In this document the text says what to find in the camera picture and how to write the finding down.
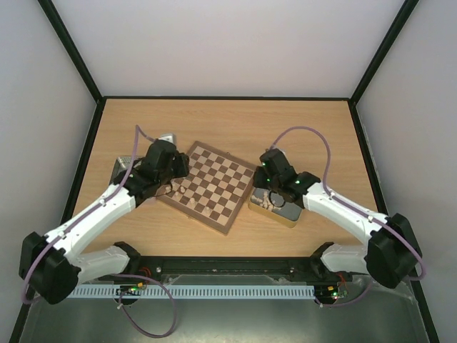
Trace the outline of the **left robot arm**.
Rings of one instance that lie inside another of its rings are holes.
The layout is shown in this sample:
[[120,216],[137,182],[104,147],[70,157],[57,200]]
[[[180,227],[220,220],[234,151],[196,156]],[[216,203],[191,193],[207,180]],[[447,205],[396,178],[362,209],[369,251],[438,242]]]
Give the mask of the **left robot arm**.
[[154,140],[146,156],[119,173],[84,211],[45,235],[32,232],[23,240],[19,276],[46,302],[58,304],[84,282],[137,272],[141,255],[125,242],[88,254],[84,250],[117,219],[188,173],[189,157],[177,150],[173,134]]

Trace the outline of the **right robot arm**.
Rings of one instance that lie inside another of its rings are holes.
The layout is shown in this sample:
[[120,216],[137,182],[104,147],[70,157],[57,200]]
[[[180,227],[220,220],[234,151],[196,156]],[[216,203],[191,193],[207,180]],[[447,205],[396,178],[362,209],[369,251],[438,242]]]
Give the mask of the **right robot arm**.
[[256,188],[320,214],[360,242],[358,246],[328,242],[319,247],[311,262],[316,278],[325,280],[335,272],[366,274],[394,289],[415,269],[421,255],[403,235],[410,227],[405,216],[371,211],[328,188],[317,176],[297,173],[280,149],[264,152],[259,160],[253,177]]

